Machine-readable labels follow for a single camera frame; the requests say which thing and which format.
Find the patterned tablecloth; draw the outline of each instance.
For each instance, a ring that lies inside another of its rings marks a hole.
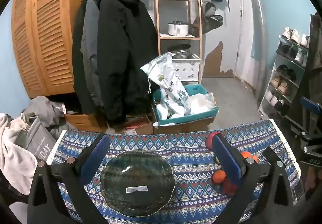
[[[291,188],[299,182],[300,168],[295,157],[273,120],[243,124],[220,130],[233,147],[249,151],[265,163],[262,151],[270,146],[286,165]],[[100,213],[109,223],[212,223],[220,214],[229,198],[222,192],[221,185],[211,181],[213,172],[220,169],[214,163],[214,153],[205,148],[206,132],[173,135],[125,136],[111,135],[111,145],[98,168],[92,182],[84,188]],[[63,163],[69,157],[77,157],[83,148],[91,145],[98,133],[64,131],[52,150],[47,163]],[[173,168],[177,185],[171,201],[160,211],[149,217],[125,217],[112,210],[102,197],[99,176],[106,163],[125,150],[144,149],[159,153]],[[64,184],[59,183],[64,202],[71,217],[81,221],[68,196]],[[261,185],[254,190],[258,198]],[[255,205],[249,205],[241,220],[247,219]]]

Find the clothing tag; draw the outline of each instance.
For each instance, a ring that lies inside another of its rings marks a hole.
[[[125,131],[125,134],[126,134],[126,135],[137,135],[137,133],[136,133],[136,130],[135,130],[135,129],[131,129],[131,130]]]
[[[66,107],[65,107],[65,104],[64,104],[64,103],[62,103],[62,112],[64,112],[64,114],[66,114],[66,113],[67,113],[67,111],[66,111]]]
[[[148,186],[138,186],[138,187],[125,188],[126,193],[132,193],[134,191],[148,191]]]

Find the green plate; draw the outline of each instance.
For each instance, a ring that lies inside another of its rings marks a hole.
[[[108,206],[128,217],[156,213],[170,201],[174,187],[170,164],[143,150],[110,159],[100,176],[100,191]]]

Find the screw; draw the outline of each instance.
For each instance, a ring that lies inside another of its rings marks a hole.
[[[39,167],[39,168],[42,168],[44,165],[45,165],[45,162],[44,162],[44,161],[40,161],[40,162],[38,163],[38,167]]]
[[[70,157],[70,158],[67,159],[67,163],[68,164],[72,164],[74,162],[75,162],[75,158],[74,157]]]
[[[281,168],[281,167],[283,167],[283,162],[278,161],[278,162],[276,163],[276,165],[278,165],[278,166]]]
[[[248,158],[246,159],[246,161],[247,161],[249,164],[253,164],[253,163],[255,162],[255,160],[254,160],[253,158],[251,158],[251,157],[248,157]]]

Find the wooden wardrobe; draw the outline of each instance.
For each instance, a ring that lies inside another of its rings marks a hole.
[[[72,30],[81,1],[13,0],[13,50],[30,98],[74,92]]]

